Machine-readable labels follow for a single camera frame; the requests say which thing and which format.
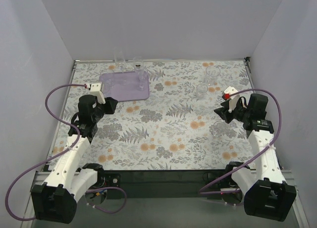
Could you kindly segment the clear faceted tumbler glass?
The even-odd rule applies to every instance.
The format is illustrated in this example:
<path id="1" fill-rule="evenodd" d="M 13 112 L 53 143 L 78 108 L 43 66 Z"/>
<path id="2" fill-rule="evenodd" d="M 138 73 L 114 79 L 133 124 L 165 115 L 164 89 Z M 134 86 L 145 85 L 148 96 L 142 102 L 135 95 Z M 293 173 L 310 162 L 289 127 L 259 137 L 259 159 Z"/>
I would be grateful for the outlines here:
<path id="1" fill-rule="evenodd" d="M 109 86 L 111 88 L 113 88 L 114 86 L 114 71 L 111 70 L 111 69 L 107 69 L 103 74 L 102 74 L 102 78 L 103 78 L 103 81 L 107 84 L 109 84 Z"/>

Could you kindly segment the small clear shot glass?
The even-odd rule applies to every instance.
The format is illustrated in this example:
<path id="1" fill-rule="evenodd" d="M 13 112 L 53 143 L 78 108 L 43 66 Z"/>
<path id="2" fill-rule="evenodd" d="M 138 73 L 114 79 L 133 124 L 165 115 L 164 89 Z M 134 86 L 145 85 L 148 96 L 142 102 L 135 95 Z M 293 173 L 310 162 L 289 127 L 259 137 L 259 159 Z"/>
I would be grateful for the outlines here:
<path id="1" fill-rule="evenodd" d="M 123 74 L 122 76 L 120 76 L 121 80 L 120 80 L 120 84 L 122 86 L 126 86 L 130 84 L 130 78 L 128 75 Z"/>

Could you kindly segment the clear champagne flute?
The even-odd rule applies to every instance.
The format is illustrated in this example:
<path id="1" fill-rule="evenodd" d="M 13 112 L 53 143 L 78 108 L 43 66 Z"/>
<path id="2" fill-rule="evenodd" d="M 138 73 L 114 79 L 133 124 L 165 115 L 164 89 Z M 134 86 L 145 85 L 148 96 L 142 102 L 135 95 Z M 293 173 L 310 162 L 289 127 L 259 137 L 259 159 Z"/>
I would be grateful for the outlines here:
<path id="1" fill-rule="evenodd" d="M 133 67 L 139 78 L 139 89 L 144 90 L 146 73 L 143 59 L 140 56 L 133 58 Z"/>

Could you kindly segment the clear plain drinking glass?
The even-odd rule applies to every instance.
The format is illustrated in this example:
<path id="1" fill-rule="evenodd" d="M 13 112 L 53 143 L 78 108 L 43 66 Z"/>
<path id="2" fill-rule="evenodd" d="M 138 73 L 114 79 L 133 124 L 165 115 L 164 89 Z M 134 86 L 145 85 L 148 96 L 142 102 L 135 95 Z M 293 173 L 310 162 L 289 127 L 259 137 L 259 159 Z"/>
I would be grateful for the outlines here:
<path id="1" fill-rule="evenodd" d="M 114 49 L 114 61 L 118 70 L 124 73 L 126 70 L 126 61 L 121 48 Z"/>

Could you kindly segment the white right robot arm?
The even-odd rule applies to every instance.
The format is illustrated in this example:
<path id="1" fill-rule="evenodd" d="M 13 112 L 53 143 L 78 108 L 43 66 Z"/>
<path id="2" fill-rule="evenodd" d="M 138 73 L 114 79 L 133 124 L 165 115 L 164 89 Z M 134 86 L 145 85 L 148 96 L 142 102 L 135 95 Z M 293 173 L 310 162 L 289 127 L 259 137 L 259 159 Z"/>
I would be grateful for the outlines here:
<path id="1" fill-rule="evenodd" d="M 237 94 L 223 94 L 224 102 L 215 113 L 226 123 L 237 120 L 243 124 L 247 138 L 256 157 L 256 176 L 248 165 L 229 163 L 227 170 L 233 171 L 231 179 L 244 195 L 244 210 L 247 215 L 282 222 L 286 219 L 297 192 L 289 185 L 279 167 L 273 139 L 272 122 L 266 120 L 268 97 L 253 93 L 248 104 Z"/>

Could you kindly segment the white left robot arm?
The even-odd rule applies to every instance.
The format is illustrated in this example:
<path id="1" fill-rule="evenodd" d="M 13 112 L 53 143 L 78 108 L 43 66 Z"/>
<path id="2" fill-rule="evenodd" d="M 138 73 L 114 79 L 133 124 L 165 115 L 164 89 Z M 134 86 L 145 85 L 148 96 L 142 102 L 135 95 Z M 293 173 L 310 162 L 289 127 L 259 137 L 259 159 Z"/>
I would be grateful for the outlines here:
<path id="1" fill-rule="evenodd" d="M 114 114 L 118 101 L 112 97 L 98 101 L 87 94 L 79 98 L 78 112 L 71 118 L 66 149 L 41 185 L 33 186 L 31 197 L 37 220 L 68 224 L 76 213 L 81 196 L 93 185 L 101 183 L 101 165 L 83 168 L 75 175 L 79 162 L 90 146 L 97 123 L 104 115 Z"/>

